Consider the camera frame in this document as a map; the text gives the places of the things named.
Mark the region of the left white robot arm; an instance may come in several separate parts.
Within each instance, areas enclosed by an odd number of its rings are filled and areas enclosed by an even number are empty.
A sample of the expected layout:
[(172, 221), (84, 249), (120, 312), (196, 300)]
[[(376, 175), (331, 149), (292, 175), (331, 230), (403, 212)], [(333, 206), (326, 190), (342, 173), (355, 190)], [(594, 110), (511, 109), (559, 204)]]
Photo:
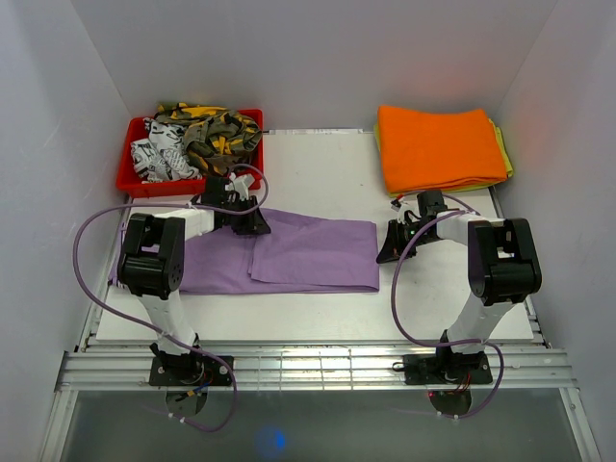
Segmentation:
[(258, 199), (249, 189), (249, 173), (214, 178), (187, 207), (149, 215), (133, 214), (127, 224), (117, 264), (117, 279), (143, 306), (159, 329), (150, 345), (154, 358), (152, 386), (229, 386), (231, 356), (220, 361), (196, 353), (198, 334), (185, 316), (180, 285), (185, 242), (229, 227), (238, 236), (270, 232)]

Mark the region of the purple trousers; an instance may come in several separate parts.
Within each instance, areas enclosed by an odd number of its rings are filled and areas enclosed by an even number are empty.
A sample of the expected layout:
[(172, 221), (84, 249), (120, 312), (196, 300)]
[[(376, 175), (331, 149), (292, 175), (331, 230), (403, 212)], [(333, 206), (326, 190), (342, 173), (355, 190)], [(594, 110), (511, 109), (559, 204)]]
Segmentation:
[(271, 232), (225, 226), (186, 242), (179, 290), (190, 295), (376, 293), (377, 229), (370, 221), (262, 211)]

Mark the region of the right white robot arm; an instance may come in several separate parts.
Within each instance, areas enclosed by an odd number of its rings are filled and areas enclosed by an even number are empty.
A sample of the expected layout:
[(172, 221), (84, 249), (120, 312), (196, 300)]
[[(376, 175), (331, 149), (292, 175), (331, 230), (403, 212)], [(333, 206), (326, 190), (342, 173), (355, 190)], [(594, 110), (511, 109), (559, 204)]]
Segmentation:
[(515, 305), (539, 291), (542, 271), (530, 225), (524, 218), (487, 218), (462, 200), (448, 205), (439, 190), (417, 194), (416, 206), (396, 196), (378, 264), (393, 263), (399, 280), (404, 260), (422, 245), (451, 241), (467, 249), (470, 295), (453, 325), (444, 330), (433, 354), (408, 362), (420, 380), (438, 375), (447, 382), (487, 373), (485, 354), (493, 331)]

